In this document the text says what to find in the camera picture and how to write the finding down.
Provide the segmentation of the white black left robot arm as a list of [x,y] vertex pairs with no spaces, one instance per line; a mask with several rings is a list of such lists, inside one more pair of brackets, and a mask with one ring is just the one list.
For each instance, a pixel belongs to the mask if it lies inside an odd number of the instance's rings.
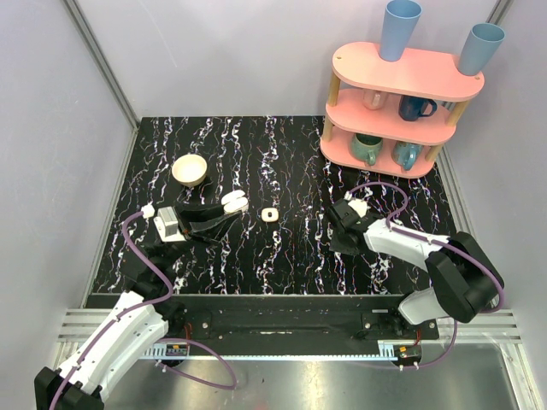
[[144,264],[103,322],[58,367],[34,379],[38,409],[102,409],[122,377],[148,356],[171,372],[197,344],[206,313],[189,315],[174,298],[168,269],[196,244],[216,245],[249,207],[241,190],[218,204],[143,206],[122,223],[127,247]]

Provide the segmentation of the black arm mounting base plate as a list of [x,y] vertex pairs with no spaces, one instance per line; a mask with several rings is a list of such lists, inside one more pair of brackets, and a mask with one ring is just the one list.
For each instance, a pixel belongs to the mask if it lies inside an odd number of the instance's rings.
[[420,325],[403,321],[397,313],[401,296],[183,295],[174,300],[183,304],[182,313],[194,335],[243,331],[291,336],[298,332],[368,334],[410,341],[418,337],[423,342],[439,338],[432,319]]

